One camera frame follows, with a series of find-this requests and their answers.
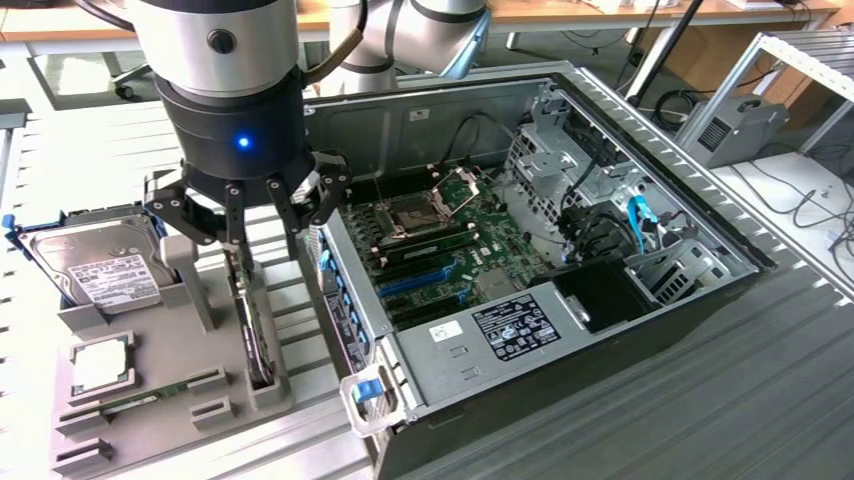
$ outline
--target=blue expansion slot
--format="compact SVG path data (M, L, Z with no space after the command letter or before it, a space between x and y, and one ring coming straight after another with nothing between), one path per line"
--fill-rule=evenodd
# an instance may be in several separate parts
M403 282L395 283L393 285L388 285L379 289L380 298L391 297L403 292L408 292L410 290L415 290L416 288L424 287L427 285L432 285L434 283L444 282L450 276L454 267L456 266L456 260L447 267L443 267L442 270L427 273L419 277L410 278Z

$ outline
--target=pcie slot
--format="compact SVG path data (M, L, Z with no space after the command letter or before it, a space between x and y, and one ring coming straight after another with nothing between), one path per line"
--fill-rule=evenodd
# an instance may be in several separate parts
M427 255L435 256L470 247L476 244L476 232L468 230L455 235L446 236L434 241L420 242L403 248L388 249L383 254L383 266L385 268L403 265L406 262L420 260Z
M456 260L447 267L443 267L438 272L428 273L426 275L420 275L408 280L404 280L392 285L387 285L379 289L380 298L391 297L392 295L397 295L399 293L408 292L410 290L415 290L416 288L426 287L427 285L432 285L435 283L444 282L451 276L451 271L456 266Z

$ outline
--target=hard drive label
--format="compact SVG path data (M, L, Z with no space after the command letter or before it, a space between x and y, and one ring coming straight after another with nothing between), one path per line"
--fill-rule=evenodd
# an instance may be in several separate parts
M531 295L499 303L472 317L495 356L504 362L560 339Z
M92 303L112 307L157 295L157 284L141 255L68 268Z

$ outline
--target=blue latch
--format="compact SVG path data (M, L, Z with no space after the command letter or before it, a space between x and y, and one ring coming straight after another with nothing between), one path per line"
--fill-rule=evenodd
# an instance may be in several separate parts
M646 247L643 246L643 233L640 232L639 219L646 218L650 220L650 222L658 223L658 217L652 213L652 209L646 203L646 198L643 198L643 195L635 195L628 199L626 210L626 214L628 215L628 225L631 225L631 230L635 232L635 237L638 237L640 255L643 255L646 253Z
M356 403L364 403L369 399L381 397L385 391L383 390L383 383L379 378L359 382L352 388L352 399Z
M328 250L324 250L320 253L320 260L317 261L317 265L320 266L320 270L327 270L329 268L329 258L332 257L332 253Z

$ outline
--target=power supply label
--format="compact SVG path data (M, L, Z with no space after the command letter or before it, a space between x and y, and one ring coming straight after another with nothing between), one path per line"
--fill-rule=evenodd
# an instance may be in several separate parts
M504 362L560 339L530 294L480 310L472 317L495 356Z

